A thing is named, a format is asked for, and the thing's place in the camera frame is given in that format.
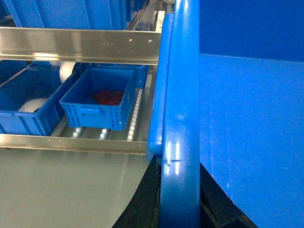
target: shelf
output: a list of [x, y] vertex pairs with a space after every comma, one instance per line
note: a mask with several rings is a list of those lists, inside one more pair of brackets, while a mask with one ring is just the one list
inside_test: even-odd
[[134, 107], [126, 129], [109, 130], [105, 140], [99, 139], [102, 129], [97, 128], [83, 128], [73, 138], [76, 129], [68, 127], [64, 117], [51, 136], [0, 134], [0, 148], [145, 155], [164, 16], [162, 2], [150, 0], [127, 31], [0, 27], [2, 59], [152, 65], [131, 140]]

